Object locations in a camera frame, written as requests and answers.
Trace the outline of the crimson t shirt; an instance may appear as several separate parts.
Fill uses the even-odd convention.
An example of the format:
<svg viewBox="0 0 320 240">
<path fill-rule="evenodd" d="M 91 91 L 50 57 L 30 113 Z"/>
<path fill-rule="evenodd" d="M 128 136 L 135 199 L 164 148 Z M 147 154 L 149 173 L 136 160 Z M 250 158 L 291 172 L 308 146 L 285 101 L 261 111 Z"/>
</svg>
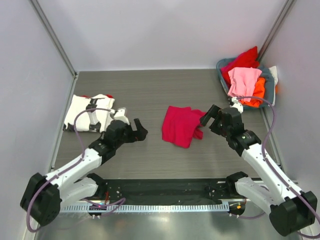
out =
<svg viewBox="0 0 320 240">
<path fill-rule="evenodd" d="M 202 140 L 201 117 L 206 113 L 199 109 L 169 106 L 162 124 L 162 140 L 181 148 L 189 148 L 193 139 Z"/>
</svg>

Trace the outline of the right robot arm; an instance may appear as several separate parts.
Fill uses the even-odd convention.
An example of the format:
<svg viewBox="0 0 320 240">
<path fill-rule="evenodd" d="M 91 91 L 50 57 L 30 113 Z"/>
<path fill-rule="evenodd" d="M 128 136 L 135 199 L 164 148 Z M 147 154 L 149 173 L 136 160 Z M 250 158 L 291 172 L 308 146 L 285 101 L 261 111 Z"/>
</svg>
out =
<svg viewBox="0 0 320 240">
<path fill-rule="evenodd" d="M 268 215 L 273 228 L 284 237 L 319 220 L 317 197 L 312 191 L 303 191 L 272 160 L 259 137 L 245 129 L 237 108 L 212 105 L 201 117 L 201 126 L 210 119 L 213 119 L 210 131 L 224 137 L 228 146 L 256 171 L 265 185 L 258 185 L 239 171 L 226 177 L 225 191 L 229 197 L 240 195 L 251 200 Z"/>
</svg>

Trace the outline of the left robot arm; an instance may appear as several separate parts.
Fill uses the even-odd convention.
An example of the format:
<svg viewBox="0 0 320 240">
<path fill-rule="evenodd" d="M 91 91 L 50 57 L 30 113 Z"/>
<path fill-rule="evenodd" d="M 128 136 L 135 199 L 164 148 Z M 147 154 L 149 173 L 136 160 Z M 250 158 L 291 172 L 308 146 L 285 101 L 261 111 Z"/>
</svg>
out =
<svg viewBox="0 0 320 240">
<path fill-rule="evenodd" d="M 100 167 L 123 145 L 144 141 L 148 130 L 138 118 L 134 119 L 136 130 L 129 123 L 113 120 L 98 139 L 64 166 L 45 175 L 35 173 L 30 177 L 20 207 L 26 211 L 26 223 L 30 232 L 30 219 L 41 227 L 50 224 L 60 211 L 73 203 L 93 197 L 100 200 L 106 195 L 103 179 L 89 172 Z"/>
</svg>

